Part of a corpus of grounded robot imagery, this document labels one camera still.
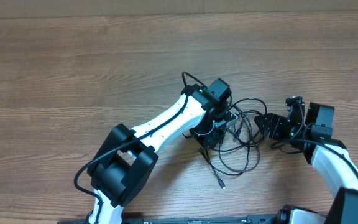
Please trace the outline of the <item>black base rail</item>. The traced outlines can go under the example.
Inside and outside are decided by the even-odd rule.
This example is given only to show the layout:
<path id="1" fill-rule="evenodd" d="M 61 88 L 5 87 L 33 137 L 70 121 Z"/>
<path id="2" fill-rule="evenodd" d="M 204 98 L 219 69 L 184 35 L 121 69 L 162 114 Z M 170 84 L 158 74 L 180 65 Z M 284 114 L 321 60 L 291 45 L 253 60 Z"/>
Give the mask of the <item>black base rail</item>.
<path id="1" fill-rule="evenodd" d="M 226 218 L 168 218 L 142 219 L 124 218 L 123 224 L 289 224 L 289 223 L 317 223 L 326 221 L 326 216 L 303 207 L 285 205 L 276 214 L 247 215 L 246 217 Z"/>

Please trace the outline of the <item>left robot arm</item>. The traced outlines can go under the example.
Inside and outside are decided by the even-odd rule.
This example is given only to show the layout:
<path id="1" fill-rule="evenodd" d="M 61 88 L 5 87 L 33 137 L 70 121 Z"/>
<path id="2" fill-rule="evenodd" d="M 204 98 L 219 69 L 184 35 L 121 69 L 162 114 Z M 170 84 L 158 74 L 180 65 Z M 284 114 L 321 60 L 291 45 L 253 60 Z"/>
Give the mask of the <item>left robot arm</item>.
<path id="1" fill-rule="evenodd" d="M 86 167 L 96 200 L 87 223 L 121 223 L 123 208 L 142 190 L 158 160 L 158 151 L 185 131 L 203 149 L 224 137 L 237 117 L 229 111 L 230 86 L 216 79 L 210 86 L 185 85 L 178 101 L 156 118 L 127 128 L 115 126 Z"/>

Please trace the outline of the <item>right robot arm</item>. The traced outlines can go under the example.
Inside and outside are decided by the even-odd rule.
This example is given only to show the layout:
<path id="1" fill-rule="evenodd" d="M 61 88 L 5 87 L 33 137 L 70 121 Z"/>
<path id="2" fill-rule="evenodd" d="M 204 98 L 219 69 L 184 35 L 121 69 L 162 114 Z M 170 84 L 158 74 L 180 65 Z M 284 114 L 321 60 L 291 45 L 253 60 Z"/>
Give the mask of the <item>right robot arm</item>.
<path id="1" fill-rule="evenodd" d="M 288 116 L 273 113 L 254 118 L 262 136 L 275 140 L 273 149 L 289 145 L 295 154 L 323 178 L 334 197 L 328 214 L 284 206 L 274 223 L 358 223 L 358 168 L 347 147 L 333 138 L 334 107 L 318 103 L 305 106 L 301 98 L 286 100 Z"/>

